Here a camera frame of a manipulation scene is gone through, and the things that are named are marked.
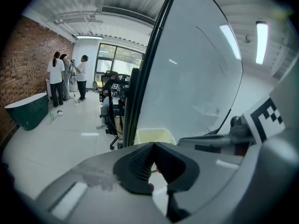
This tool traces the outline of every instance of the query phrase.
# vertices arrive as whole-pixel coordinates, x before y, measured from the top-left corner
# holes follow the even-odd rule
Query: window
[[[143,54],[134,50],[109,44],[100,44],[94,71],[94,80],[102,87],[101,76],[107,71],[131,75],[133,68],[140,68]]]
[[[116,46],[101,44],[98,57],[114,58]]]
[[[111,70],[112,61],[98,59],[96,72],[105,73],[107,70]]]
[[[121,74],[131,75],[133,68],[140,68],[141,60],[142,53],[117,47],[113,70]]]

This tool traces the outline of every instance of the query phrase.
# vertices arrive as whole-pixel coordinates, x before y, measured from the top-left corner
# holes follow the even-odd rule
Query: ceiling
[[[40,16],[69,35],[106,35],[147,46],[164,1],[33,0],[24,13],[28,17]]]
[[[103,35],[147,46],[165,0],[34,0],[29,18],[75,41],[78,34]],[[215,0],[237,38],[243,65],[280,79],[298,51],[297,34],[273,0]],[[263,65],[255,63],[256,21],[269,24]],[[250,43],[245,43],[245,36]]]

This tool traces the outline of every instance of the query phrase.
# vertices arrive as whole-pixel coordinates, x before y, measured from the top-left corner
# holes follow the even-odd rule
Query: tiled floor
[[[99,95],[90,91],[86,94],[86,101],[75,104],[70,99],[63,106],[51,106],[49,110],[55,116],[54,121],[46,116],[34,130],[19,128],[4,150],[2,161],[9,164],[16,189],[33,199],[83,160],[111,152],[109,144],[114,136],[106,134],[104,128],[96,129],[101,123]],[[58,110],[64,115],[58,116]],[[154,202],[165,214],[168,200],[166,181],[161,174],[153,173],[149,182],[155,187]]]

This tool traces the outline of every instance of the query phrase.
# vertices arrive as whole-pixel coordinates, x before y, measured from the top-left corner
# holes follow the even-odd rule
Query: red brick wall
[[[74,44],[21,17],[0,59],[0,143],[14,126],[4,107],[46,90],[47,66],[56,51],[71,56]]]

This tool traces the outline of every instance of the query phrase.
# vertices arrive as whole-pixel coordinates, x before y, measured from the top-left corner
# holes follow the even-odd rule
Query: yellow container
[[[165,142],[176,145],[176,141],[168,129],[138,129],[134,145],[148,142]]]

